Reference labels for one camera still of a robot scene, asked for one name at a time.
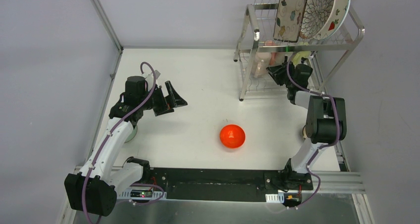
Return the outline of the beige cup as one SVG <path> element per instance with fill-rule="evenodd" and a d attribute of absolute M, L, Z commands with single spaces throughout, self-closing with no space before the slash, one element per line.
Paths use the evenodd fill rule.
<path fill-rule="evenodd" d="M 255 78 L 262 77 L 267 74 L 266 68 L 271 61 L 271 53 L 256 53 L 252 73 Z"/>

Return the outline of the pale yellow mug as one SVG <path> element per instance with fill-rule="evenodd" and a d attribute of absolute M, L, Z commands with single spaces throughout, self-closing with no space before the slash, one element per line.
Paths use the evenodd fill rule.
<path fill-rule="evenodd" d="M 299 51 L 299 52 L 293 52 L 291 56 L 291 62 L 294 65 L 298 65 L 302 63 L 302 59 L 308 59 L 312 54 L 312 51 Z"/>

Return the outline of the mint green bowl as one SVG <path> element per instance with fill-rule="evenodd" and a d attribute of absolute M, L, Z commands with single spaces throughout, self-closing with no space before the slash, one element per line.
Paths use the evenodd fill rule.
<path fill-rule="evenodd" d="M 131 134 L 127 137 L 124 143 L 128 143 L 133 140 L 138 132 L 138 126 L 135 126 Z"/>

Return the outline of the square floral plate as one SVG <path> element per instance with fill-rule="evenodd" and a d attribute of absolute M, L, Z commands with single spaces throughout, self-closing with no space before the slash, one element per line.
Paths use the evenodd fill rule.
<path fill-rule="evenodd" d="M 298 41 L 307 0 L 279 0 L 273 39 L 295 43 Z"/>

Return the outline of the orange bowl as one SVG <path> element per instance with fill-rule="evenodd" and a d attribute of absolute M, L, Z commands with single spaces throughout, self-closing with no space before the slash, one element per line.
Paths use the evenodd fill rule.
<path fill-rule="evenodd" d="M 245 143 L 246 134 L 240 126 L 229 124 L 220 130 L 219 138 L 224 147 L 237 149 Z"/>

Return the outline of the brown petal pattern plate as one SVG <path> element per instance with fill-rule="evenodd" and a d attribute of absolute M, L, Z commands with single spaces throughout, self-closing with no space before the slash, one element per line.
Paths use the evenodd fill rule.
<path fill-rule="evenodd" d="M 300 37 L 320 40 L 332 13 L 335 0 L 307 0 L 301 23 Z"/>

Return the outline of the watermelon pattern round plate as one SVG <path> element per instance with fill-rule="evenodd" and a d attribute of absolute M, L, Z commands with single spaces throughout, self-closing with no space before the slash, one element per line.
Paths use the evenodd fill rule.
<path fill-rule="evenodd" d="M 351 0 L 333 0 L 332 10 L 321 30 L 314 36 L 316 40 L 330 38 L 342 25 L 348 14 Z"/>

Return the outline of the pink mug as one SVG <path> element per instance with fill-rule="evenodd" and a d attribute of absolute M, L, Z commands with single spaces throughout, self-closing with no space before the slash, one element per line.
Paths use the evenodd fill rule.
<path fill-rule="evenodd" d="M 264 46 L 276 46 L 276 43 L 274 41 L 265 41 Z"/>

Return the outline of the brown dish under right arm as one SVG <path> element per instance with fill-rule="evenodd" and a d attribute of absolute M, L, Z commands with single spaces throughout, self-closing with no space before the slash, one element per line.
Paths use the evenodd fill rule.
<path fill-rule="evenodd" d="M 304 140 L 307 138 L 307 136 L 306 136 L 306 127 L 305 126 L 302 128 L 302 138 Z"/>

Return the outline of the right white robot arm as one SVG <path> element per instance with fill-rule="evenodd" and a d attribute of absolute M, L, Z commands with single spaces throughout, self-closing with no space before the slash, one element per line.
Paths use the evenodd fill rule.
<path fill-rule="evenodd" d="M 266 70 L 277 85 L 286 87 L 291 104 L 307 110 L 305 141 L 280 172 L 282 185 L 294 189 L 299 184 L 309 183 L 310 168 L 320 154 L 346 137 L 346 104 L 343 98 L 309 90 L 313 69 L 306 64 L 285 62 Z"/>

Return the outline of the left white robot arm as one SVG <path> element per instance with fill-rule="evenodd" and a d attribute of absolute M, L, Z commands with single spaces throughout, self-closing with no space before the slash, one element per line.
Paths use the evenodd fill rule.
<path fill-rule="evenodd" d="M 127 78 L 124 92 L 110 109 L 100 145 L 94 148 L 77 174 L 70 173 L 65 178 L 64 186 L 72 209 L 106 217 L 115 207 L 118 195 L 129 186 L 136 183 L 143 187 L 150 183 L 149 161 L 129 157 L 120 170 L 115 173 L 111 170 L 145 110 L 152 110 L 155 116 L 159 116 L 188 104 L 170 81 L 164 84 L 167 95 L 160 85 L 149 78 Z"/>

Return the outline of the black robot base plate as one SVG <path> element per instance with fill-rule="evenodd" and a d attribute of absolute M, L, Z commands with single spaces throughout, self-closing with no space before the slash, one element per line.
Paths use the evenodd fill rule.
<path fill-rule="evenodd" d="M 313 191 L 308 174 L 280 170 L 151 168 L 140 183 L 156 184 L 170 200 L 265 202 L 279 191 Z"/>

